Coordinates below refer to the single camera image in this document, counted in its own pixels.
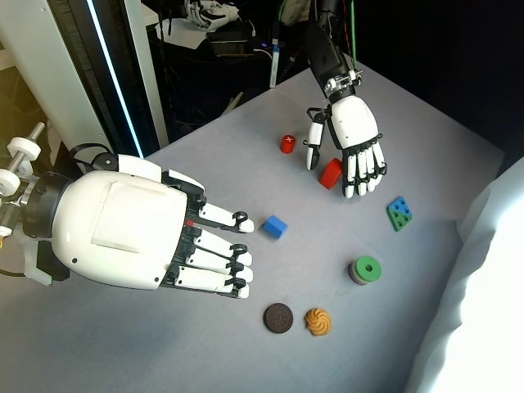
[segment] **table surface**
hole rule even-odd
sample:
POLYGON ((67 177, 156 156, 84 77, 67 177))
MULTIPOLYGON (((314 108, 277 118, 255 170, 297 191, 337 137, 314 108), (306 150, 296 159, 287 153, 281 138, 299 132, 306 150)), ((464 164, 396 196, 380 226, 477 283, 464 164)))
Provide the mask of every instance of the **table surface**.
POLYGON ((52 288, 0 277, 2 392, 402 391, 459 251, 455 223, 503 154, 372 70, 359 95, 389 164, 364 198, 318 183, 341 156, 329 133, 317 170, 305 170, 305 109, 324 103, 309 70, 150 157, 255 221, 252 234, 221 233, 254 256, 248 300, 134 291, 74 274, 52 288), (279 151, 286 133, 299 141, 289 156, 279 151), (413 221, 396 233, 386 206, 400 195, 413 221), (289 225, 278 241, 260 229, 270 215, 289 225), (361 255, 382 264, 367 287, 346 274, 361 255), (275 302, 295 316, 281 335, 262 321, 275 302), (313 307, 332 316, 327 336, 305 329, 313 307))

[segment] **round green object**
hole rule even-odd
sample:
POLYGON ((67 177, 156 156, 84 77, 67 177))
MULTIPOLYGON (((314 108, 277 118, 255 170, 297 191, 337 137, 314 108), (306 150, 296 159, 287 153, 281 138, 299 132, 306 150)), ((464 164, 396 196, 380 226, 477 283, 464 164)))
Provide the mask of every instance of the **round green object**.
POLYGON ((377 281, 382 275, 380 264, 371 256, 361 256, 355 262, 355 270, 365 282, 377 281))

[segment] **red object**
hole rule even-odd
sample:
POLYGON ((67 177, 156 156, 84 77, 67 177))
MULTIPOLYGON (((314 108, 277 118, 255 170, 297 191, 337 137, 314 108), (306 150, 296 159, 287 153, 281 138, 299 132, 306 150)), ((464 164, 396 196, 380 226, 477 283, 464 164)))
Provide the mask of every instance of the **red object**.
POLYGON ((280 150, 282 153, 289 154, 295 148, 296 139, 292 135, 284 135, 282 138, 282 144, 280 145, 280 150))
POLYGON ((335 187, 335 184, 338 183, 338 180, 342 176, 342 161, 338 158, 333 158, 329 164, 326 165, 322 176, 320 177, 320 184, 322 184, 328 190, 331 190, 335 187))

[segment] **white light strip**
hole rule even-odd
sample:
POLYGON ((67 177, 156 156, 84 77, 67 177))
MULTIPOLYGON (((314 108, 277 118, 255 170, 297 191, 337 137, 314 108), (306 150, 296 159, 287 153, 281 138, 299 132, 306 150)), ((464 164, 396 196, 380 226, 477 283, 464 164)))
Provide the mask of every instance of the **white light strip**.
POLYGON ((91 12, 91 17, 93 18, 93 23, 95 24, 95 30, 97 31, 98 40, 102 45, 102 51, 104 52, 104 57, 106 58, 106 63, 109 67, 111 78, 113 79, 113 83, 115 84, 115 89, 120 100, 120 105, 124 110, 125 119, 128 121, 129 130, 131 131, 131 135, 133 136, 134 144, 137 147, 138 155, 140 156, 140 158, 144 158, 144 155, 142 154, 142 149, 140 148, 140 143, 138 143, 137 134, 134 132, 133 123, 131 122, 131 118, 129 117, 128 107, 125 105, 124 96, 122 95, 122 90, 120 90, 120 85, 118 83, 118 79, 116 78, 115 68, 113 68, 113 62, 111 61, 109 51, 107 50, 106 40, 104 39, 104 35, 102 34, 102 28, 100 27, 100 22, 98 21, 97 12, 95 11, 95 6, 93 5, 93 0, 88 0, 88 7, 89 12, 91 12))

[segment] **robotic hand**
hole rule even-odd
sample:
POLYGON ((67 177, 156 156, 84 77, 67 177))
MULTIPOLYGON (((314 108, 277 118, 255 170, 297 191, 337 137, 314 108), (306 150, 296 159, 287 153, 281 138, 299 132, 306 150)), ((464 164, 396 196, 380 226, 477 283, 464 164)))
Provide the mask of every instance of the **robotic hand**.
POLYGON ((306 154, 306 168, 314 169, 320 157, 323 127, 327 123, 338 150, 342 150, 342 192, 351 198, 356 192, 363 196, 372 192, 387 172, 387 164, 378 139, 377 121, 368 105, 356 97, 355 86, 360 77, 351 69, 339 48, 331 40, 331 21, 337 14, 338 0, 311 2, 305 49, 311 70, 324 95, 327 108, 309 108, 312 120, 306 154))
POLYGON ((215 0, 185 0, 185 7, 187 19, 209 32, 238 19, 238 8, 215 0))
MULTIPOLYGON (((105 148, 90 143, 71 154, 88 147, 105 148)), ((77 161, 87 174, 74 182, 54 173, 20 182, 15 166, 0 170, 0 236, 12 234, 24 210, 25 235, 51 239, 59 261, 86 278, 118 287, 249 296, 247 247, 190 224, 250 233, 255 226, 246 213, 211 205, 196 180, 137 157, 106 149, 91 163, 77 161)), ((51 284, 52 277, 27 259, 24 274, 51 284)))

